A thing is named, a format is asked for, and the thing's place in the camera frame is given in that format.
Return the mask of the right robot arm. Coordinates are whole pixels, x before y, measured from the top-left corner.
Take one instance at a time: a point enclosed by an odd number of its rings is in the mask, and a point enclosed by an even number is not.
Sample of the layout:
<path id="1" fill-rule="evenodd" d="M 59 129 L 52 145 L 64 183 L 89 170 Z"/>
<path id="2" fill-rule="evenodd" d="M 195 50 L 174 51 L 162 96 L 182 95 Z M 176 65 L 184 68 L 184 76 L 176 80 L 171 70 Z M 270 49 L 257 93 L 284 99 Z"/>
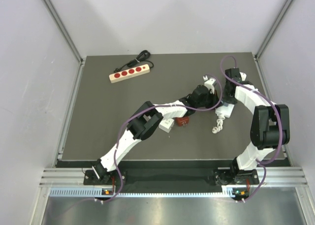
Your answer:
<path id="1" fill-rule="evenodd" d="M 230 164 L 230 169 L 216 176 L 221 185 L 257 183 L 256 168 L 269 164 L 264 158 L 271 152 L 280 152 L 290 140 L 289 108 L 277 105 L 261 94 L 249 81 L 243 79 L 238 68 L 225 70 L 224 100 L 241 102 L 252 113 L 250 143 Z"/>

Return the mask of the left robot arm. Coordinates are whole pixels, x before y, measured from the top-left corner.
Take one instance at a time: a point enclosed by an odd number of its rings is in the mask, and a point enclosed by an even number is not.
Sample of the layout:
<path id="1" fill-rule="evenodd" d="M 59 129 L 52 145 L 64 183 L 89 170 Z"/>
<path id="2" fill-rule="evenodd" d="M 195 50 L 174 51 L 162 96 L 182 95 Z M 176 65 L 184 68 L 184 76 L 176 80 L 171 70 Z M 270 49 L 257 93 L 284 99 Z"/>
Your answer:
<path id="1" fill-rule="evenodd" d="M 150 101 L 139 109 L 120 128 L 116 144 L 92 165 L 94 177 L 101 184 L 111 180 L 112 171 L 118 171 L 119 162 L 138 143 L 151 137 L 163 120 L 183 118 L 196 111 L 209 111 L 218 107 L 222 95 L 199 85 L 186 97 L 175 102 L 153 104 Z"/>

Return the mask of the white power strip coloured sockets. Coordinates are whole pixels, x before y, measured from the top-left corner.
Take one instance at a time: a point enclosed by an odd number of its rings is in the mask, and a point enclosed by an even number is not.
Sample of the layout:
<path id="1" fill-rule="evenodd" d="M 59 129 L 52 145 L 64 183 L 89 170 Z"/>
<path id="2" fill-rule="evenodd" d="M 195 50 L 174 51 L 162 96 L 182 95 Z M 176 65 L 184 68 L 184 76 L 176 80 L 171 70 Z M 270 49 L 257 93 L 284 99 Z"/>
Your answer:
<path id="1" fill-rule="evenodd" d="M 234 106 L 235 106 L 234 104 L 225 103 L 224 105 L 218 107 L 215 110 L 215 113 L 218 117 L 230 118 Z"/>

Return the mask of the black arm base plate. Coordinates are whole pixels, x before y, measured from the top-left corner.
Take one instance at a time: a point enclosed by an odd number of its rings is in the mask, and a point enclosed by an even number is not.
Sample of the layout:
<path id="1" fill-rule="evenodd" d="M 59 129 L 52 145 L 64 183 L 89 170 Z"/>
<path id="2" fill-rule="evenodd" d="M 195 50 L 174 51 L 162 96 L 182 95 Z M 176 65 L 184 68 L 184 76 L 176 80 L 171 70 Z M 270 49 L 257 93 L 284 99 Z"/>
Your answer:
<path id="1" fill-rule="evenodd" d="M 123 168 L 121 176 L 115 170 L 107 172 L 102 178 L 98 178 L 93 170 L 87 170 L 83 184 L 89 186 L 114 185 L 119 186 L 121 182 L 129 186 L 137 182 L 186 182 L 205 183 L 210 186 L 227 185 L 257 185 L 259 183 L 256 170 L 239 171 L 233 174 L 230 169 L 212 168 Z"/>

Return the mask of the beige power strip red sockets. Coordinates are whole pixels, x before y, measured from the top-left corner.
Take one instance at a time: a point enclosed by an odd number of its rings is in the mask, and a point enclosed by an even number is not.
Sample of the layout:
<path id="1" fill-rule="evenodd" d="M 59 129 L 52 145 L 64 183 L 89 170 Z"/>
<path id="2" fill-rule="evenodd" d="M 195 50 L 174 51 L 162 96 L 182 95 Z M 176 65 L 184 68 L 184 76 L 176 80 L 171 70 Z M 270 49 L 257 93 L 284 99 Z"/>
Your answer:
<path id="1" fill-rule="evenodd" d="M 109 80 L 111 83 L 117 83 L 124 81 L 136 76 L 147 74 L 150 72 L 150 67 L 148 64 L 132 67 L 128 70 L 119 71 L 109 75 Z"/>

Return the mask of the white cube socket adapter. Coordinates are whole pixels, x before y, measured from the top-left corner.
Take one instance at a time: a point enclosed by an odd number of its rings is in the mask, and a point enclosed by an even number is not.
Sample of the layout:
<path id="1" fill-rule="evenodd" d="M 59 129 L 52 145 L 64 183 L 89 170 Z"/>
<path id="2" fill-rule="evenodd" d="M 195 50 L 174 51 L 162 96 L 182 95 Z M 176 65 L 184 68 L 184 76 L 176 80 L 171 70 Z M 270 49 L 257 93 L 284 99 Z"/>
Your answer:
<path id="1" fill-rule="evenodd" d="M 159 128 L 163 130 L 166 133 L 170 133 L 171 129 L 173 128 L 175 124 L 174 119 L 167 119 L 167 120 L 162 120 L 159 124 Z"/>

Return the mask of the red patterned plug adapter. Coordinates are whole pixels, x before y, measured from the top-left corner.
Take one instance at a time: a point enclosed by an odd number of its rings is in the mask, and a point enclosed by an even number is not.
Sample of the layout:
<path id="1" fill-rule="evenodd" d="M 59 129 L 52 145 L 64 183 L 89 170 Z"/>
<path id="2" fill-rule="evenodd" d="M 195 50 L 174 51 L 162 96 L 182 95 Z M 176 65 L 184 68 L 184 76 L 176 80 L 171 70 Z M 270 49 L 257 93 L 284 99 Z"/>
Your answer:
<path id="1" fill-rule="evenodd" d="M 189 123 L 189 117 L 185 116 L 185 117 L 175 118 L 175 122 L 177 126 L 184 127 Z"/>

